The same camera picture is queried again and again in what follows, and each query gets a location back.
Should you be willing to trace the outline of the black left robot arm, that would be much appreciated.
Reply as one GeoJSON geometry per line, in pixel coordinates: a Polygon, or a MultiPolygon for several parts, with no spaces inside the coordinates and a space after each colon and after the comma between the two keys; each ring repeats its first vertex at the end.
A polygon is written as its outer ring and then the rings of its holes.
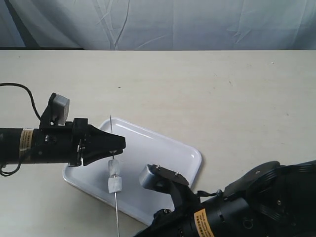
{"type": "Polygon", "coordinates": [[[37,129],[0,130],[1,164],[67,163],[71,167],[87,166],[122,154],[125,147],[123,136],[102,131],[88,124],[86,118],[37,129]]]}

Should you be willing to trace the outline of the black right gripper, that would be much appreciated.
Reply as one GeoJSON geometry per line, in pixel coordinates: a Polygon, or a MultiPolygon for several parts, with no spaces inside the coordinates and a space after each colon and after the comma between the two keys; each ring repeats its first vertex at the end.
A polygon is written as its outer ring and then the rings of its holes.
{"type": "Polygon", "coordinates": [[[175,209],[161,209],[154,214],[150,226],[140,231],[136,237],[197,237],[198,231],[194,214],[203,209],[200,198],[210,193],[198,191],[196,194],[189,187],[177,188],[171,192],[175,209]]]}

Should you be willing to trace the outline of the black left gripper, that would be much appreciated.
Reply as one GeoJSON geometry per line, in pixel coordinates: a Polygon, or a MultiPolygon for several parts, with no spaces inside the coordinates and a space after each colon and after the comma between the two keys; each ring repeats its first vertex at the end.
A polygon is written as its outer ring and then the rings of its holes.
{"type": "Polygon", "coordinates": [[[32,163],[67,163],[87,166],[103,158],[122,154],[125,137],[107,133],[86,118],[76,118],[65,125],[34,129],[32,163]]]}

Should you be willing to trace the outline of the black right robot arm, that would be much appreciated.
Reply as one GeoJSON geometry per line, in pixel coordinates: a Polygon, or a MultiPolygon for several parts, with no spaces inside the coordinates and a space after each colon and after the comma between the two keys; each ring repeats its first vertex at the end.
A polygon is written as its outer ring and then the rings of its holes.
{"type": "Polygon", "coordinates": [[[313,237],[316,163],[263,163],[223,190],[193,192],[178,172],[146,165],[143,188],[171,196],[140,237],[313,237]]]}

